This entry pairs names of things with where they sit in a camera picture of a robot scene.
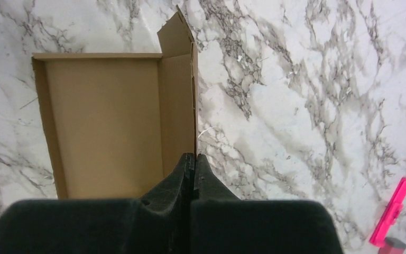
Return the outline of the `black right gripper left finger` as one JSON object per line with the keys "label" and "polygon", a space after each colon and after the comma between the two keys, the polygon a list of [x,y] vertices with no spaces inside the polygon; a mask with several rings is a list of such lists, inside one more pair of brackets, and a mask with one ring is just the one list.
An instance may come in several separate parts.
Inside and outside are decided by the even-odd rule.
{"label": "black right gripper left finger", "polygon": [[0,253],[189,253],[195,157],[140,198],[27,199],[0,218]]}

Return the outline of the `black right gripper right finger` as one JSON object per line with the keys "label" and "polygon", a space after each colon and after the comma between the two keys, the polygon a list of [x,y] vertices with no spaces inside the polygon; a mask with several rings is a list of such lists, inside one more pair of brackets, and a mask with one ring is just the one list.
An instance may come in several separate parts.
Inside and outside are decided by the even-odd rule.
{"label": "black right gripper right finger", "polygon": [[190,204],[191,253],[342,253],[327,210],[300,199],[242,200],[196,160]]}

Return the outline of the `brown cardboard box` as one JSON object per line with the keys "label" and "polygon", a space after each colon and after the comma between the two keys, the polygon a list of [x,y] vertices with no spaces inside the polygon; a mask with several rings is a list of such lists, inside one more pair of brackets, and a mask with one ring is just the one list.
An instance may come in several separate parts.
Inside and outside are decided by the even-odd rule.
{"label": "brown cardboard box", "polygon": [[35,53],[59,199],[140,197],[197,151],[198,50],[180,10],[161,53]]}

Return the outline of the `pink highlighter marker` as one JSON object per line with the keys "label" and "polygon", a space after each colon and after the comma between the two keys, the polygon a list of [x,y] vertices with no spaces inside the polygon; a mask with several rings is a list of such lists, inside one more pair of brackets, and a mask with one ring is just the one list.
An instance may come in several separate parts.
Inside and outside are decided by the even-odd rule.
{"label": "pink highlighter marker", "polygon": [[403,209],[403,201],[406,197],[406,177],[402,177],[394,190],[379,222],[377,223],[369,243],[376,247],[384,247],[385,237],[392,225],[396,223]]}

